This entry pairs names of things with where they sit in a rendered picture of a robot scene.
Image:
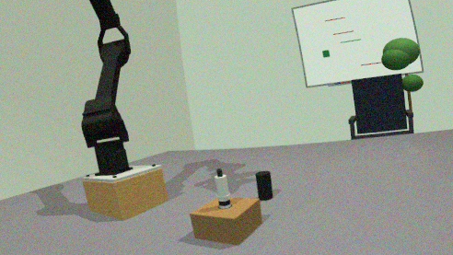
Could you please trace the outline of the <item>white marker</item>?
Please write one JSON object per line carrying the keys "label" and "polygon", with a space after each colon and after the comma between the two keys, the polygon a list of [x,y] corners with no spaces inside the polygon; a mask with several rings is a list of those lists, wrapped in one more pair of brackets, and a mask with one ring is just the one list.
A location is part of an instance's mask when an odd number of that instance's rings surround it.
{"label": "white marker", "polygon": [[226,209],[231,206],[230,193],[227,186],[227,175],[223,175],[222,169],[217,169],[215,176],[216,198],[218,199],[219,208]]}

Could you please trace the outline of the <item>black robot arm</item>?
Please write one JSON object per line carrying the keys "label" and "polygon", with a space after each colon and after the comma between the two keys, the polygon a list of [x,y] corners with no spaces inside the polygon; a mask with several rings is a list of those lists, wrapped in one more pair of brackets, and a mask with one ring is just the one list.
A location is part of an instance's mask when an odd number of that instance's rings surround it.
{"label": "black robot arm", "polygon": [[[99,173],[96,176],[109,176],[129,171],[123,143],[129,142],[129,135],[121,114],[116,108],[116,97],[121,67],[128,63],[131,54],[129,36],[121,27],[119,14],[114,12],[110,0],[90,0],[100,23],[98,39],[99,57],[103,62],[98,90],[95,99],[85,103],[82,113],[82,130],[87,148],[95,147]],[[117,28],[124,39],[103,44],[103,36],[108,29]],[[116,138],[107,142],[99,140]]]}

